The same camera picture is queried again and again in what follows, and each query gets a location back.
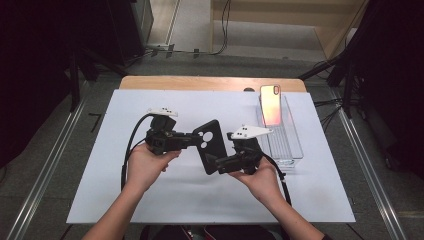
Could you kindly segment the black cabinet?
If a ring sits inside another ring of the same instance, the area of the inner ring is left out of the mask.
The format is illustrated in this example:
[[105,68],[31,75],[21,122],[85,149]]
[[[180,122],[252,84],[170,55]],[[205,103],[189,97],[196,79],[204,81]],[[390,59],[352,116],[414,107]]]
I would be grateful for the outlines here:
[[84,44],[108,61],[124,65],[146,51],[154,16],[150,0],[82,0]]

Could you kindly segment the person's right hand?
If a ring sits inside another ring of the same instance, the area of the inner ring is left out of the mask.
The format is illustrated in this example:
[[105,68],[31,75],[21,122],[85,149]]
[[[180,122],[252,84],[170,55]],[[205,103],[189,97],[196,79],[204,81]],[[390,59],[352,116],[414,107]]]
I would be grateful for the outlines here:
[[252,175],[241,171],[231,172],[230,176],[243,183],[251,194],[263,205],[268,206],[284,199],[277,182],[275,167],[263,157]]

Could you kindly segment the person's left hand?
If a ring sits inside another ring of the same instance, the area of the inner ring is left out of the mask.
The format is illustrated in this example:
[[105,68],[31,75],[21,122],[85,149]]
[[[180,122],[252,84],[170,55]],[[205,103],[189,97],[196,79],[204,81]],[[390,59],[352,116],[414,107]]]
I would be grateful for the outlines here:
[[159,175],[166,171],[169,163],[180,154],[181,151],[170,151],[155,155],[151,152],[151,147],[145,143],[135,147],[128,161],[129,169],[125,188],[144,193]]

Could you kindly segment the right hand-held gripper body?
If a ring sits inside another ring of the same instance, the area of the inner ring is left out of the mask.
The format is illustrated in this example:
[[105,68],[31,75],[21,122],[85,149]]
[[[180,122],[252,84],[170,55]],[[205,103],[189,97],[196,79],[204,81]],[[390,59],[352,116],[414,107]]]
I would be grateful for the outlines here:
[[243,125],[232,133],[233,140],[230,141],[234,145],[235,154],[216,160],[218,172],[223,174],[242,170],[246,174],[254,174],[264,156],[257,138],[272,133],[272,130]]

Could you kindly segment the black phone case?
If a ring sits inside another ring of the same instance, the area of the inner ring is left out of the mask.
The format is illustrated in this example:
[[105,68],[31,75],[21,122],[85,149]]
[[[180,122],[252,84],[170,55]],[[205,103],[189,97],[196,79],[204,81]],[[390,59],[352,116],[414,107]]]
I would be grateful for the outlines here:
[[214,119],[207,122],[206,124],[203,124],[202,126],[196,128],[193,131],[193,134],[198,134],[202,137],[202,143],[196,147],[204,170],[206,167],[206,154],[215,155],[218,157],[218,159],[227,156],[223,135],[218,120]]

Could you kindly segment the black stand legs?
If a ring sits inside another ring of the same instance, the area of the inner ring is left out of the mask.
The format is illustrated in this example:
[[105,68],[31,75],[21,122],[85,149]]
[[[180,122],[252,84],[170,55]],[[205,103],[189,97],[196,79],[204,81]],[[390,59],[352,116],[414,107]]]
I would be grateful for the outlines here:
[[105,58],[92,50],[86,48],[75,48],[70,52],[70,65],[69,65],[69,81],[71,93],[71,108],[70,111],[74,112],[81,102],[80,81],[79,73],[82,73],[84,78],[88,81],[96,81],[100,75],[99,70],[95,64],[99,63],[108,70],[118,74],[121,77],[128,76],[129,73],[122,68],[109,62]]
[[316,64],[311,70],[298,76],[298,79],[305,81],[324,70],[331,68],[331,72],[326,80],[329,87],[337,87],[344,82],[344,92],[342,97],[342,109],[348,118],[351,117],[351,97],[353,82],[355,77],[355,65],[344,54],[322,61]]

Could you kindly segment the wooden table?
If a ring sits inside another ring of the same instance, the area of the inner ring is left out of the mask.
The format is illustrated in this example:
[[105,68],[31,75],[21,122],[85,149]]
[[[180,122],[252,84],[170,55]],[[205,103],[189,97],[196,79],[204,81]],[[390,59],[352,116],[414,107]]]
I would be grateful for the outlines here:
[[201,91],[259,91],[261,86],[279,85],[283,92],[305,92],[300,79],[211,77],[211,76],[126,76],[120,89],[201,90]]

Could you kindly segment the black curtain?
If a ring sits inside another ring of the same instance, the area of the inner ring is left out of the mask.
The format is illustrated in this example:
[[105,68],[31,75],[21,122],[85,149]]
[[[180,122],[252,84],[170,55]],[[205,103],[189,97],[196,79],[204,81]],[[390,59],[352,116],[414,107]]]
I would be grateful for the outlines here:
[[424,0],[369,0],[352,43],[367,121],[389,166],[424,180]]
[[0,168],[70,93],[61,0],[0,0]]

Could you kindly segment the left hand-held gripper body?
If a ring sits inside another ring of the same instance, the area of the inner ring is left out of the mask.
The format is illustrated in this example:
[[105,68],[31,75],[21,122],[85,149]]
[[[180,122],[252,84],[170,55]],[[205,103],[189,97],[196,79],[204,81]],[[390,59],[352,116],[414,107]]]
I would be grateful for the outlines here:
[[146,143],[155,155],[164,152],[179,151],[182,149],[181,135],[174,130],[178,113],[167,108],[149,109],[148,115],[152,116],[149,130],[146,132]]

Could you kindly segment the metal floor rail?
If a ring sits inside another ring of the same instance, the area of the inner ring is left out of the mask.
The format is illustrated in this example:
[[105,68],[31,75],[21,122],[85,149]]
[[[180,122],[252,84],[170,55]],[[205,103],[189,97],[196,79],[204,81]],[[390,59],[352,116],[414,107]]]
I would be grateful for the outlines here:
[[336,89],[330,90],[332,112],[324,129],[356,219],[348,227],[357,240],[408,240],[354,121],[342,109],[340,98]]
[[23,237],[35,215],[50,180],[60,162],[61,156],[67,146],[70,136],[85,107],[91,84],[84,81],[80,90],[80,102],[75,110],[68,114],[67,119],[44,163],[31,191],[25,198],[23,205],[9,231],[6,240],[23,240]]

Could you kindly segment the clear plastic tray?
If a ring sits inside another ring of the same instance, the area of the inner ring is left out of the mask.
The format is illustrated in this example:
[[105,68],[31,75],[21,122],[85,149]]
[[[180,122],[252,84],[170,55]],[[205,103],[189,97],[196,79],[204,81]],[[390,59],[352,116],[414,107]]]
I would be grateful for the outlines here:
[[260,136],[259,143],[262,150],[276,161],[279,168],[294,168],[304,154],[287,98],[281,94],[280,96],[281,123],[277,126],[264,124],[259,97],[256,109],[258,125],[272,130],[272,133]]

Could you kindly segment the person's dark clothing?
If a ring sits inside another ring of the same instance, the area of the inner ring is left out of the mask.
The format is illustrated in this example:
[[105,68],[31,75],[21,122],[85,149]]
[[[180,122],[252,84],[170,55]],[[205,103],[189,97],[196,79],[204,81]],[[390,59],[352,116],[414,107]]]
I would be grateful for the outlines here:
[[[143,228],[139,240],[195,240],[183,226],[165,225],[156,233],[151,226]],[[290,240],[284,230],[273,233],[259,225],[207,225],[202,240]]]

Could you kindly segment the light wooden shelf unit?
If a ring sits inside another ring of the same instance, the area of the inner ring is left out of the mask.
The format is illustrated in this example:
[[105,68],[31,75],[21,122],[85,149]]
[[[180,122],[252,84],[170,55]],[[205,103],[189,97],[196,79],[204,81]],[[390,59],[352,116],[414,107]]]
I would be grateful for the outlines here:
[[370,0],[231,0],[230,21],[308,26],[326,60],[334,58]]

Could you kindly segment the white board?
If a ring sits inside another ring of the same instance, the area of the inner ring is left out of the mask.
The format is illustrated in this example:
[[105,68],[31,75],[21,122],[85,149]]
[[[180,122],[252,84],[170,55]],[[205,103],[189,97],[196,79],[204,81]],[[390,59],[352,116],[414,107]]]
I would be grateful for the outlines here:
[[[355,216],[309,94],[282,96],[291,113],[303,157],[287,170],[293,207],[310,222],[352,222]],[[121,166],[130,139],[145,137],[146,113],[177,112],[176,130],[190,132],[216,119],[223,133],[258,122],[256,92],[117,90],[113,93],[75,195],[68,222],[95,223],[120,192]],[[272,223],[274,217],[239,181],[205,173],[196,148],[170,163],[147,190],[133,216],[136,223]]]

